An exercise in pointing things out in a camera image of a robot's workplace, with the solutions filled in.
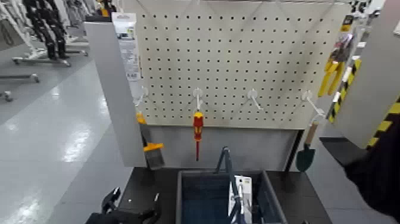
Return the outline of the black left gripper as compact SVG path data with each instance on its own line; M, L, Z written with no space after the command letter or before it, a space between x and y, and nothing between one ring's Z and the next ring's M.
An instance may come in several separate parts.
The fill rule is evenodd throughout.
M161 215L160 194L156 193L152 206L143 213L131 213L128 211L115 210L115 202L120 198L121 190L114 188L107 194L101 203L102 213L92 213L86 224L143 224L156 223Z

